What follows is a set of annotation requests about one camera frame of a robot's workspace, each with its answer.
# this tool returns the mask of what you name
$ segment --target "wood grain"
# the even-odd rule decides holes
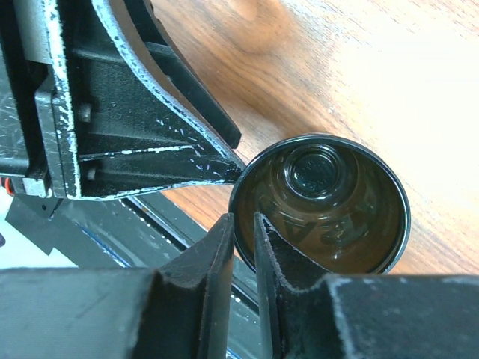
[[[479,6],[460,0],[153,0],[241,128],[237,150],[329,132],[378,153],[406,187],[394,273],[479,274]],[[205,228],[231,187],[166,195]]]

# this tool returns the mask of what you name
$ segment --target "machine part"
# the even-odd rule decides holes
[[[5,188],[5,191],[10,197],[13,197],[15,195],[15,191],[13,189],[10,177],[0,177],[0,184],[3,188]]]
[[[17,193],[112,200],[236,181],[240,131],[150,5],[30,2],[0,9],[0,174]]]
[[[233,225],[158,271],[0,271],[0,358],[225,358]]]
[[[477,357],[479,278],[327,274],[255,224],[263,358]]]
[[[334,273],[383,273],[406,247],[411,213],[392,170],[332,135],[278,142],[245,169],[231,195],[238,251],[254,270],[254,214]]]
[[[34,83],[19,44],[13,1],[0,1],[0,174],[12,178],[17,192],[42,149]]]
[[[48,33],[43,17],[43,1],[15,0],[16,18],[26,60],[51,64]]]
[[[55,201],[18,195],[7,221],[46,254],[55,248],[84,269],[159,268],[206,235],[160,193],[109,202]],[[237,257],[230,308],[227,358],[262,358],[256,277]]]

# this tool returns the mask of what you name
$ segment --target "metal frame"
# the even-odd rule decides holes
[[[2,271],[0,357],[224,357],[233,226],[223,215],[159,269]]]
[[[86,269],[159,268],[206,235],[160,193],[109,202],[60,203],[17,195],[7,221],[46,254],[56,248]],[[236,257],[230,308],[228,355],[262,358],[256,277]]]
[[[0,136],[0,174],[16,193],[114,200],[239,177],[239,129],[146,2],[7,0],[0,13],[14,134]]]

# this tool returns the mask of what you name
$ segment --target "black metal bracket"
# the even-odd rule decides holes
[[[255,217],[262,358],[474,358],[479,278],[328,274]]]
[[[150,5],[33,2],[0,5],[0,117],[16,136],[0,138],[0,173],[16,193],[112,200],[236,181],[240,131]]]
[[[124,200],[63,200],[48,218],[50,199],[16,196],[7,221],[46,254],[56,248],[81,269],[160,268],[207,233],[160,193]],[[261,358],[256,277],[233,258],[227,358]]]
[[[224,215],[157,270],[3,271],[0,357],[224,358],[233,235]]]

